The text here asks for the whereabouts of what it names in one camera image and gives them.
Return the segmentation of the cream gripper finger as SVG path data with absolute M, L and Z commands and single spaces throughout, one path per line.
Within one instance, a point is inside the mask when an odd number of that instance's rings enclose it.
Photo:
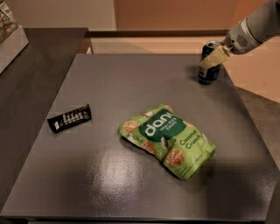
M 200 63 L 200 67 L 208 69 L 210 67 L 215 67 L 223 62 L 227 61 L 230 57 L 231 49 L 225 45 L 219 45 L 214 49 L 206 58 L 204 58 Z

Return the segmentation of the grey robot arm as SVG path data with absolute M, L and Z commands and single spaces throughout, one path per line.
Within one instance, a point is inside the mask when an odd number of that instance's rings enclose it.
M 280 0 L 268 0 L 228 32 L 221 45 L 201 62 L 203 69 L 227 61 L 231 54 L 245 54 L 280 35 Z

